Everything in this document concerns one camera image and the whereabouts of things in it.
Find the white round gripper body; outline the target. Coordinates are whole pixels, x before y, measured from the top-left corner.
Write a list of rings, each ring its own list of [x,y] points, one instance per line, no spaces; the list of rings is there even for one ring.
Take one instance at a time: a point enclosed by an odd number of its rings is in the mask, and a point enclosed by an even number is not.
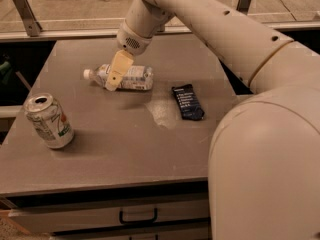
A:
[[[141,37],[136,34],[128,27],[125,21],[122,22],[117,33],[118,47],[134,56],[144,53],[151,41],[151,38]]]

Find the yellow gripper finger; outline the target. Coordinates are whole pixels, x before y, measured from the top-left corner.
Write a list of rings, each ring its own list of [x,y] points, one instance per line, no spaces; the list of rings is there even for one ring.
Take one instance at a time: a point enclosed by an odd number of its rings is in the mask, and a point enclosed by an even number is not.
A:
[[[119,50],[111,62],[109,75],[105,83],[105,88],[109,91],[115,91],[121,83],[123,76],[128,72],[134,62],[132,54],[125,50]]]

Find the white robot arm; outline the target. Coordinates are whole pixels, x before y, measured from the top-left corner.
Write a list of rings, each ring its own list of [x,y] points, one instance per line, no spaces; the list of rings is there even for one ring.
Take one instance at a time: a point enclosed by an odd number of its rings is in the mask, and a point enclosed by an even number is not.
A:
[[[134,0],[108,90],[172,17],[253,92],[211,141],[213,240],[319,240],[320,55],[216,0]]]

